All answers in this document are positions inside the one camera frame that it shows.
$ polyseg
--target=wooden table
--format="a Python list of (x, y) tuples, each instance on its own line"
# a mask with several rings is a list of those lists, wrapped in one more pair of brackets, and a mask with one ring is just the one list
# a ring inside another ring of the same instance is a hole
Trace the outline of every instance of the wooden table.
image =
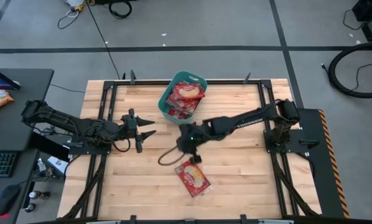
[[(292, 99), (286, 79), (271, 81), (276, 99)], [(97, 118), (103, 82), (88, 82), (81, 118)], [(137, 215), (138, 220), (239, 219), (240, 214), (247, 214), (248, 218), (280, 218), (271, 159), (264, 145), (263, 123), (238, 129), (223, 141), (210, 141), (199, 147), (203, 159), (199, 166), (213, 186), (213, 190), (199, 199), (191, 198), (174, 172), (187, 157), (168, 167), (157, 163), (159, 156), (175, 146), (180, 136), (177, 125), (166, 120), (157, 108), (165, 88), (145, 85), (117, 89), (113, 121), (121, 123), (121, 116), (134, 108), (136, 115), (156, 122), (139, 131), (155, 129), (157, 132), (144, 142), (141, 154), (136, 153), (132, 140), (128, 152), (112, 149), (106, 163), (99, 220), (129, 220), (130, 215)], [(203, 119), (234, 116), (257, 107), (260, 101), (255, 85), (209, 85), (194, 120), (201, 123)], [(122, 148), (128, 145), (117, 144)], [(173, 152), (165, 161), (179, 156), (180, 152)], [(288, 160), (295, 188), (311, 208), (320, 213), (309, 163), (294, 154), (288, 154)], [(90, 156), (81, 156), (68, 168), (58, 217), (66, 214), (83, 192), (89, 161)], [(291, 214), (288, 193), (283, 189), (287, 211)], [(89, 215), (94, 195), (91, 194)]]

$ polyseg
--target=keyboard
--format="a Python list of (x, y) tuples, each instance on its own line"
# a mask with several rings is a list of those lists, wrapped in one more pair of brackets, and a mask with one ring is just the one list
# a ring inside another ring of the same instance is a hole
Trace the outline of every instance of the keyboard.
[(17, 152), (0, 152), (0, 177), (11, 177), (17, 155)]

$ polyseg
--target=teal basket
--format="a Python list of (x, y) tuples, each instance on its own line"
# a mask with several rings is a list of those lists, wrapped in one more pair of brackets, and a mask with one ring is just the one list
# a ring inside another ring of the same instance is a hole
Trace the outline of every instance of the teal basket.
[(164, 117), (167, 118), (168, 120), (170, 120), (170, 121), (172, 121), (176, 124), (189, 124), (189, 123), (192, 122), (194, 114), (192, 114), (187, 119), (177, 119), (177, 118), (174, 118), (173, 116), (168, 114), (171, 107), (166, 102), (167, 98), (172, 93), (172, 87), (174, 85), (178, 84), (178, 82), (180, 82), (181, 80), (185, 80), (186, 82), (189, 82), (189, 83), (199, 83), (203, 87), (204, 92), (206, 92), (206, 90), (207, 90), (207, 81), (205, 79), (203, 79), (202, 77), (198, 77), (198, 76), (193, 75), (189, 72), (179, 72), (172, 79), (172, 81), (169, 83), (166, 91), (161, 96), (161, 98), (159, 100), (159, 109), (160, 109), (161, 113), (164, 115)]

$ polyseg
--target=gray floor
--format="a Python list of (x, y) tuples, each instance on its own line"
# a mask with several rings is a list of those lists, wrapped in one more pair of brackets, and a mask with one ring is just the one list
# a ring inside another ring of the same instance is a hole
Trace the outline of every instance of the gray floor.
[[(288, 46), (349, 46), (364, 43), (362, 31), (342, 25), (343, 13), (357, 0), (276, 0)], [(133, 13), (117, 20), (103, 6), (92, 7), (109, 47), (280, 46), (268, 0), (138, 0)], [(61, 0), (12, 0), (0, 21), (0, 49), (104, 47), (86, 8), (69, 28), (56, 23), (68, 11)], [(347, 23), (358, 26), (353, 14)], [(338, 52), (290, 52), (306, 108), (325, 110), (338, 168), (352, 218), (372, 219), (372, 100), (339, 94), (328, 84), (321, 63)], [(281, 51), (113, 52), (120, 74), (130, 69), (138, 78), (171, 78), (186, 70), (205, 78), (289, 78)], [(343, 60), (337, 71), (346, 86), (355, 86), (360, 65), (372, 52)], [(52, 68), (52, 83), (84, 90), (87, 80), (115, 79), (107, 53), (0, 54), (2, 68)], [(372, 91), (372, 67), (361, 71), (362, 91)], [(51, 87), (47, 102), (78, 116), (83, 95)], [(47, 187), (38, 184), (37, 188)], [(58, 195), (62, 185), (48, 186)], [(19, 215), (18, 223), (53, 220), (60, 196), (41, 203), (38, 212)]]

